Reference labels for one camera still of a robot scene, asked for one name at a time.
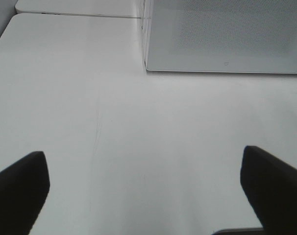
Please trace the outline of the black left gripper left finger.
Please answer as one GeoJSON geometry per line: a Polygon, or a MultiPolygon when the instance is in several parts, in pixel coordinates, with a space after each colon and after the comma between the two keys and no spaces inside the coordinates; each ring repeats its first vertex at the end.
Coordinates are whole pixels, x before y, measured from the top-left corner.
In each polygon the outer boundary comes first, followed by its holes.
{"type": "Polygon", "coordinates": [[[30,233],[50,190],[44,152],[35,151],[0,172],[0,235],[30,233]]]}

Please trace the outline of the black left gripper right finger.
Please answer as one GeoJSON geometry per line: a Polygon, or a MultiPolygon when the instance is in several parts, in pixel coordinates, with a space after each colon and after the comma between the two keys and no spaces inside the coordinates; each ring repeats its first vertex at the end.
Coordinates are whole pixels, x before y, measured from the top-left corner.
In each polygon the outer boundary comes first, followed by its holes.
{"type": "Polygon", "coordinates": [[[268,235],[297,235],[297,169],[257,146],[246,146],[242,189],[268,235]]]}

